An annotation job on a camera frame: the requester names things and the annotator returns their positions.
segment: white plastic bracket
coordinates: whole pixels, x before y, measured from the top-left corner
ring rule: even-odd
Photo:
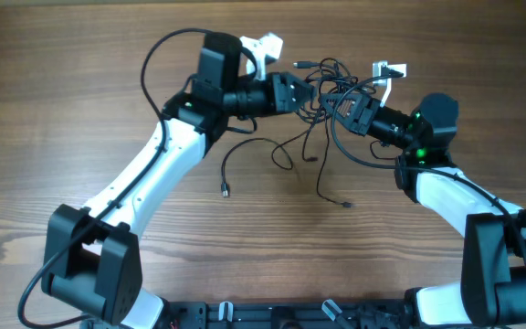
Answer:
[[[269,62],[274,62],[279,59],[281,48],[283,47],[283,40],[273,33],[267,33],[259,40],[250,37],[241,37],[240,40],[243,43],[243,47],[249,49],[251,53],[253,53],[255,61],[257,62],[257,75],[255,76],[255,79],[264,80],[267,75],[265,66]],[[247,74],[253,72],[255,72],[255,65],[248,60]]]
[[[373,63],[373,78],[380,77],[383,75],[383,69],[392,69],[397,72],[403,73],[404,78],[407,76],[407,64],[391,64],[386,60],[380,60],[378,62]],[[373,82],[373,86],[375,87],[386,87],[384,90],[383,97],[381,99],[381,107],[384,107],[384,104],[387,102],[387,99],[389,98],[389,94],[391,93],[391,78],[389,79],[382,79],[377,80]]]

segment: white arm segment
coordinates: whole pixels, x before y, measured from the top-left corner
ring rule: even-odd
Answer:
[[[436,170],[467,179],[458,168],[444,167]],[[466,232],[468,215],[483,213],[502,215],[500,210],[493,207],[486,198],[472,188],[442,175],[431,173],[417,175],[416,196],[420,204],[437,212],[462,237]],[[521,210],[517,205],[499,201],[511,214]],[[460,281],[420,290],[417,292],[417,309],[421,321],[425,324],[471,324],[462,303]]]
[[[193,125],[171,119],[165,122],[165,153],[153,164],[150,171],[103,221],[113,226],[127,223],[131,232],[139,239],[155,210],[174,189],[187,172],[205,156],[206,138],[195,132]],[[150,162],[162,140],[162,127],[158,123],[150,141],[127,165],[119,176],[102,192],[89,199],[84,207],[90,208],[90,215],[96,217],[111,200]]]
[[[443,167],[436,168],[436,170],[457,175],[470,181],[458,168]],[[484,213],[502,215],[500,210],[493,207],[486,198],[472,188],[442,175],[431,173],[420,173],[417,175],[416,196],[420,204],[437,212],[462,237],[466,233],[467,215]],[[506,201],[499,200],[499,202],[511,214],[516,214],[522,209]]]

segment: green led light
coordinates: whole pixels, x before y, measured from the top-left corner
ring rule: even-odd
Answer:
[[[427,150],[426,149],[419,149],[416,152],[417,158],[426,157],[426,155],[427,155]]]

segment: wire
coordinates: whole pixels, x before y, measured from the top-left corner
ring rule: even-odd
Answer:
[[[233,146],[233,148],[231,148],[225,155],[225,158],[223,159],[223,162],[222,164],[220,165],[220,176],[222,178],[222,183],[221,183],[221,186],[220,186],[220,189],[221,189],[221,192],[223,194],[224,197],[229,197],[230,196],[230,185],[226,182],[226,161],[228,160],[228,157],[239,147],[245,145],[246,143],[251,143],[251,142],[255,142],[255,141],[264,141],[264,142],[269,142],[269,143],[273,143],[276,145],[275,149],[273,149],[273,152],[271,152],[271,160],[273,161],[273,163],[278,166],[279,168],[283,169],[283,170],[291,170],[293,169],[293,160],[291,160],[291,156],[289,156],[289,153],[283,148],[283,145],[285,145],[286,143],[283,143],[283,144],[280,144],[280,143],[277,143],[275,142],[274,140],[272,139],[269,139],[269,138],[264,138],[264,137],[257,137],[257,138],[249,138],[249,139],[246,139],[245,141],[241,142],[241,143],[238,143],[237,145]],[[289,167],[286,167],[286,166],[283,166],[281,164],[279,164],[275,158],[274,158],[274,153],[275,153],[275,150],[277,149],[281,149],[281,151],[285,154],[285,156],[287,156],[288,158],[288,161],[289,161]]]
[[[255,55],[253,55],[253,52],[251,50],[245,47],[241,48],[241,52],[243,53],[243,55],[245,55],[245,57],[248,60],[251,61],[251,63],[253,63],[253,67],[255,68],[255,70],[251,74],[247,75],[249,80],[253,80],[257,76],[257,72],[259,71],[257,67],[257,62],[255,61]]]
[[[341,93],[345,90],[348,90],[352,88],[355,84],[358,83],[358,77],[355,77],[351,74],[351,72],[348,70],[346,65],[344,63],[340,62],[336,58],[324,58],[320,62],[297,62],[295,63],[295,67],[299,69],[311,69],[314,68],[314,71],[312,71],[308,76],[305,78],[304,82],[306,83],[313,83],[314,84],[314,90],[312,93],[312,100],[315,100],[319,103],[318,107],[314,107],[313,101],[310,103],[310,107],[307,109],[305,106],[300,107],[296,114],[300,117],[302,121],[309,124],[310,127],[304,131],[303,133],[300,133],[299,135],[287,140],[286,142],[282,144],[278,144],[276,146],[272,153],[271,153],[271,159],[273,160],[274,164],[282,169],[286,169],[286,167],[280,165],[277,163],[277,161],[274,158],[275,152],[280,148],[280,146],[284,146],[287,143],[291,143],[297,139],[299,139],[301,136],[305,135],[303,140],[303,145],[301,147],[301,159],[305,162],[315,162],[318,161],[317,156],[306,156],[306,147],[308,146],[308,140],[310,138],[311,131],[322,122],[327,122],[327,119],[331,117],[329,113],[327,113],[323,106],[321,105],[321,96],[324,94],[321,92],[322,87],[325,83],[332,83],[334,86],[330,88],[326,93]],[[363,86],[360,88],[360,91],[365,94],[374,94],[376,92],[376,89],[372,86]],[[318,173],[317,181],[316,181],[316,194],[329,202],[332,202],[336,205],[340,205],[343,207],[351,207],[352,204],[349,202],[338,202],[335,201],[329,197],[326,197],[320,192],[320,181],[321,181],[321,174],[323,172],[323,168],[326,165],[327,156],[328,156],[328,148],[330,147],[330,136],[328,133],[326,134],[326,150],[324,150],[324,158],[323,162],[320,168],[320,171]],[[223,193],[223,196],[229,196],[229,187],[226,182],[225,177],[221,177],[222,184],[221,184],[221,191]]]
[[[236,127],[226,127],[226,130],[228,132],[233,132],[233,133],[252,134],[257,131],[257,121],[255,120],[255,118],[250,118],[250,117],[249,117],[249,120],[253,122],[253,130],[248,131],[248,130],[236,128]]]
[[[165,123],[163,122],[162,114],[160,113],[158,107],[155,105],[155,102],[153,101],[152,97],[150,96],[149,92],[147,91],[147,88],[145,87],[145,70],[147,69],[147,64],[150,60],[150,57],[152,56],[153,52],[161,46],[163,42],[165,42],[170,37],[174,37],[183,33],[188,32],[197,32],[197,33],[204,33],[208,34],[211,33],[211,31],[201,28],[184,28],[177,31],[174,31],[165,37],[162,37],[148,52],[147,56],[145,57],[145,61],[142,65],[142,73],[141,73],[141,84],[142,84],[142,91],[145,95],[145,98],[147,101],[152,105],[153,111],[155,112],[155,115],[158,117],[158,120],[160,122],[160,125],[162,127],[162,140],[160,141],[160,145],[153,155],[152,159],[149,161],[149,163],[141,170],[141,172],[123,189],[119,195],[112,200],[109,205],[101,211],[93,220],[91,220],[83,229],[81,229],[71,240],[70,242],[64,247],[64,249],[61,249],[56,254],[54,254],[34,275],[32,280],[29,282],[29,284],[26,286],[26,289],[24,290],[24,293],[19,299],[19,303],[17,305],[17,318],[19,319],[19,322],[23,324],[24,326],[28,328],[34,328],[34,329],[51,329],[51,328],[59,328],[61,326],[74,324],[77,322],[80,322],[82,320],[89,319],[90,315],[81,315],[77,316],[65,321],[57,322],[54,324],[35,324],[27,320],[26,318],[26,303],[27,298],[29,297],[30,293],[34,290],[34,287],[36,287],[36,284],[40,279],[44,277],[44,275],[47,274],[47,272],[50,270],[50,268],[58,261],[62,255],[64,255],[72,246],[76,245],[77,243],[80,243],[87,234],[97,225],[99,224],[102,219],[107,216],[116,206],[120,204],[120,202],[132,191],[132,189],[142,180],[142,178],[150,171],[153,164],[158,160],[160,155],[162,154],[162,151],[165,147]],[[193,78],[193,76],[190,76],[188,80],[186,81],[184,85],[184,89],[188,86],[190,80]]]
[[[328,121],[327,120],[324,121],[324,126],[326,130],[326,148],[324,149],[324,159],[321,162],[320,172],[318,173],[318,179],[316,180],[316,194],[319,197],[323,198],[324,200],[332,202],[333,204],[340,205],[343,207],[352,207],[352,203],[350,202],[346,202],[346,201],[338,202],[338,201],[332,200],[331,198],[323,195],[320,192],[321,173],[324,171],[324,166],[326,165],[326,161],[328,160],[328,148],[330,147],[330,135],[328,133]]]
[[[381,141],[372,141],[369,144],[369,150],[371,150],[371,154],[373,155],[373,157],[375,159],[377,159],[377,160],[394,160],[395,159],[393,157],[380,157],[380,156],[378,156],[373,150],[373,144],[375,144],[375,143],[381,143],[381,146],[384,147]]]
[[[392,75],[370,78],[370,79],[367,79],[367,80],[364,80],[362,82],[357,83],[356,85],[354,85],[354,87],[352,87],[351,89],[349,89],[346,92],[344,92],[343,95],[338,99],[338,101],[336,102],[336,104],[334,106],[334,111],[337,111],[338,107],[340,106],[342,101],[346,98],[346,96],[348,96],[354,90],[361,89],[364,84],[367,84],[367,83],[370,83],[370,82],[373,82],[373,81],[376,81],[376,80],[389,79],[389,78],[399,78],[400,77],[399,74],[395,74],[395,73],[398,73],[398,72],[394,72],[393,71],[393,73],[394,74],[392,74]],[[372,167],[372,168],[393,169],[393,170],[397,169],[396,165],[373,164],[373,163],[369,163],[367,161],[364,161],[362,159],[359,159],[359,158],[355,157],[354,155],[350,154],[344,148],[344,146],[342,146],[342,144],[338,140],[338,135],[336,134],[336,129],[335,129],[335,120],[333,118],[331,119],[331,133],[332,133],[332,139],[333,139],[334,143],[336,144],[336,146],[338,146],[338,148],[341,150],[341,152],[344,155],[346,155],[346,157],[348,157],[350,160],[354,161],[355,163],[360,164],[360,165],[369,166],[369,167]],[[522,256],[523,262],[525,264],[525,270],[526,270],[526,244],[525,244],[525,240],[522,237],[521,232],[517,229],[517,226],[516,226],[516,224],[514,222],[514,219],[510,215],[509,211],[507,211],[507,209],[503,205],[501,205],[500,202],[496,198],[490,196],[486,191],[484,191],[483,189],[481,189],[480,187],[478,187],[474,183],[472,183],[472,182],[470,182],[470,181],[468,181],[466,179],[463,179],[461,177],[458,177],[456,175],[448,174],[448,173],[443,172],[443,171],[439,171],[439,170],[435,170],[435,169],[431,169],[431,168],[413,167],[413,166],[403,166],[400,169],[412,170],[412,171],[416,171],[418,173],[419,172],[426,172],[426,173],[442,175],[442,176],[454,179],[455,181],[457,181],[459,183],[462,183],[465,186],[468,186],[468,187],[472,188],[479,195],[481,195],[482,197],[486,198],[490,202],[491,205],[493,205],[495,208],[497,208],[504,215],[505,224],[512,231],[512,233],[513,233],[513,235],[515,237],[515,242],[517,243],[517,247],[519,247],[519,250],[521,251],[521,256]]]

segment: metal bracket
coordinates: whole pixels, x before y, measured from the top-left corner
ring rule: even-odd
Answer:
[[[389,63],[386,60],[380,60],[378,62],[373,63],[373,78],[380,77],[384,75],[385,70],[395,70],[397,72],[403,73],[403,77],[407,76],[407,64],[392,64],[389,65]],[[383,97],[381,99],[381,107],[384,107],[384,104],[387,102],[387,99],[389,98],[389,94],[391,93],[391,78],[389,79],[382,79],[377,80],[373,82],[373,86],[375,87],[386,87]]]

